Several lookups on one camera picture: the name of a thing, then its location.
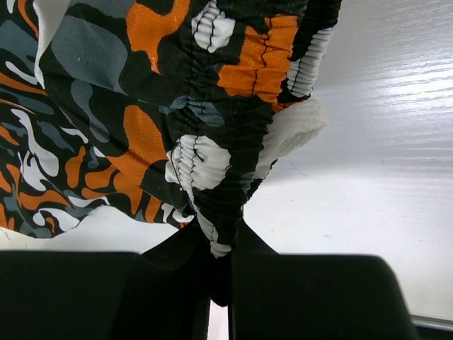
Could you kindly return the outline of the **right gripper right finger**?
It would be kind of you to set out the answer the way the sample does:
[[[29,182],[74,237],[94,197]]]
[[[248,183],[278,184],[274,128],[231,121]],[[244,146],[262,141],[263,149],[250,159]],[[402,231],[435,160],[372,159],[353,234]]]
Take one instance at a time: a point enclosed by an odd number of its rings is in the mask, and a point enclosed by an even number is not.
[[[378,256],[279,254],[240,222],[231,279],[230,339],[419,337]]]

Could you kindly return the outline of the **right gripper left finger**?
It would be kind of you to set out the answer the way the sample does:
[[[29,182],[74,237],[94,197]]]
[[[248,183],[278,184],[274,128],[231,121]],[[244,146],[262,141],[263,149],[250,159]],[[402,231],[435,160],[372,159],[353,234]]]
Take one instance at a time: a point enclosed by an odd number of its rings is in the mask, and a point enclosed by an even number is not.
[[[2,339],[206,339],[208,255],[189,224],[132,252],[3,251]]]

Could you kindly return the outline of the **orange camouflage shorts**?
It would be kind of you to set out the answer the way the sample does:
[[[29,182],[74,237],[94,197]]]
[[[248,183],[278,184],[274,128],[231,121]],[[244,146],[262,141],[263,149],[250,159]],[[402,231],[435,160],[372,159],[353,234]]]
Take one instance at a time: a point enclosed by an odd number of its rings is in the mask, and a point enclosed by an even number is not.
[[[50,238],[101,205],[235,246],[311,97],[339,1],[2,1],[1,226]]]

